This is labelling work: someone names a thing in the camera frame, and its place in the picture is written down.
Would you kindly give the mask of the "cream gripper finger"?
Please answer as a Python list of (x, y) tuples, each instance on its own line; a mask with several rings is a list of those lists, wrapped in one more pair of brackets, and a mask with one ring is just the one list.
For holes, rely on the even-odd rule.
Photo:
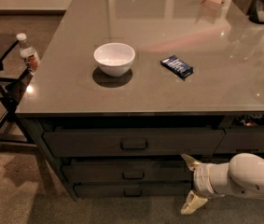
[(205, 205), (207, 202), (208, 202), (207, 198), (204, 198), (204, 197), (198, 195), (193, 190), (191, 190), (188, 193), (186, 201), (181, 208), (181, 214), (182, 215), (191, 215), (196, 210), (198, 210), (200, 207)]
[(196, 170), (196, 168), (201, 165), (201, 162), (194, 159), (193, 157), (189, 156), (188, 154), (185, 154), (183, 153), (181, 155), (181, 157), (183, 158), (183, 160), (185, 161), (188, 169), (191, 171), (191, 172), (194, 172)]

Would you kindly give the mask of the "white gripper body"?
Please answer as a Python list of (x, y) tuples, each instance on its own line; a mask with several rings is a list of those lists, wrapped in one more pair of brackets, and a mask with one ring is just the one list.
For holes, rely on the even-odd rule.
[(194, 171), (194, 188), (196, 192), (205, 198), (214, 198), (215, 191), (210, 181), (210, 171), (213, 167), (212, 163), (200, 164)]

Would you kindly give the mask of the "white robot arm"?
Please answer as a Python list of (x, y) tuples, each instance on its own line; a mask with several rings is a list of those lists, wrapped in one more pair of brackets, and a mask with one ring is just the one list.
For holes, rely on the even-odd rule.
[(226, 195), (264, 200), (264, 159), (249, 153), (237, 154), (229, 162), (204, 163), (182, 154), (193, 173), (193, 189), (181, 208), (190, 215), (210, 199)]

